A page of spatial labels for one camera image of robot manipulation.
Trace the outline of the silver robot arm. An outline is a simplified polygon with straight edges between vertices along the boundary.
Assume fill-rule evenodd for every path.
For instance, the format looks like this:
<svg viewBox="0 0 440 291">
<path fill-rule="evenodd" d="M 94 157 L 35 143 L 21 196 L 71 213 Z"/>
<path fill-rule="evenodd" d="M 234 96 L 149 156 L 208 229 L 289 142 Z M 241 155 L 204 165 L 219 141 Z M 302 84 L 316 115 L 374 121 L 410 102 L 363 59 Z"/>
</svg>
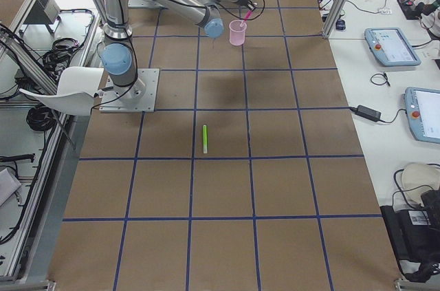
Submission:
<svg viewBox="0 0 440 291">
<path fill-rule="evenodd" d="M 223 0 L 150 0 L 174 11 L 193 22 L 210 38 L 223 34 L 224 26 L 219 14 Z M 238 6 L 255 9 L 251 0 L 226 0 Z M 113 82 L 116 100 L 133 103 L 140 99 L 146 84 L 140 78 L 137 57 L 133 48 L 132 30 L 129 24 L 129 0 L 104 0 L 105 47 L 101 54 L 104 70 Z"/>
</svg>

